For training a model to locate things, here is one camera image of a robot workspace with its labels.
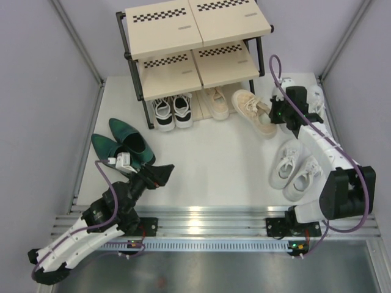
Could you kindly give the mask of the beige lace sneaker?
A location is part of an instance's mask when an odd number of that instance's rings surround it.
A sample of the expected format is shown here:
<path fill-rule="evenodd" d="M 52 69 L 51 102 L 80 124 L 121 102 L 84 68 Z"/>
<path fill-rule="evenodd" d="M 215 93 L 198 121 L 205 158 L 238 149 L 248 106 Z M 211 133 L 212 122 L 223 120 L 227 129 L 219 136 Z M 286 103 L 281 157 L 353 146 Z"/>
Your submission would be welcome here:
<path fill-rule="evenodd" d="M 203 89 L 203 100 L 215 120 L 222 121 L 228 118 L 230 112 L 222 87 Z"/>
<path fill-rule="evenodd" d="M 271 123 L 269 118 L 270 108 L 247 90 L 237 90 L 232 95 L 232 104 L 237 113 L 240 114 L 255 132 L 264 139 L 271 139 L 277 133 L 277 126 Z"/>

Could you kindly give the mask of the black white sneaker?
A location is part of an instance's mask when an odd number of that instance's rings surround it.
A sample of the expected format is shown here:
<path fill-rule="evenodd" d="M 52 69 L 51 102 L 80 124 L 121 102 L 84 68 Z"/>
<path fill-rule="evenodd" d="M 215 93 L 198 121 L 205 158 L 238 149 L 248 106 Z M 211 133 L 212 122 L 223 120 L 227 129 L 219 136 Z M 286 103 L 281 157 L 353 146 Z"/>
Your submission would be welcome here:
<path fill-rule="evenodd" d="M 174 129 L 175 122 L 170 105 L 170 97 L 156 99 L 152 102 L 158 129 L 169 132 Z"/>
<path fill-rule="evenodd" d="M 173 96 L 175 126 L 178 128 L 190 128 L 193 125 L 190 93 Z"/>

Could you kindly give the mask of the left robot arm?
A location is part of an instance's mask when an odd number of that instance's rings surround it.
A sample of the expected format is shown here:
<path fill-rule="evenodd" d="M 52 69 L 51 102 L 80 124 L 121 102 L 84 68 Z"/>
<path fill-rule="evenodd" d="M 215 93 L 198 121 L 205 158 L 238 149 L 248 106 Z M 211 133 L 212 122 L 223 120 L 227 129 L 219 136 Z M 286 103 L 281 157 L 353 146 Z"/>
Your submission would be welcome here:
<path fill-rule="evenodd" d="M 173 164 L 144 164 L 128 181 L 108 183 L 102 196 L 63 235 L 44 248 L 28 252 L 34 265 L 31 278 L 38 284 L 56 284 L 102 245 L 120 236 L 134 235 L 141 224 L 135 210 L 137 201 L 146 190 L 164 187 L 174 168 Z"/>

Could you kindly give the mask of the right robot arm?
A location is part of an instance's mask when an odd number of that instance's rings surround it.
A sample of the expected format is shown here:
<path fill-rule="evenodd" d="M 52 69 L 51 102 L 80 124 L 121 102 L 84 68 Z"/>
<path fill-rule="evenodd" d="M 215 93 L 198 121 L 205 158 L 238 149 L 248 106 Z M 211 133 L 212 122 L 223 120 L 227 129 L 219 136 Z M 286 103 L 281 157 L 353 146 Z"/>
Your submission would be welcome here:
<path fill-rule="evenodd" d="M 358 230 L 373 210 L 375 170 L 352 159 L 328 133 L 323 119 L 317 113 L 309 112 L 305 87 L 276 87 L 269 114 L 272 123 L 286 125 L 296 141 L 311 152 L 326 176 L 318 199 L 291 206 L 285 212 L 286 230 L 297 236 L 309 223 L 359 216 L 360 222 L 347 232 Z"/>

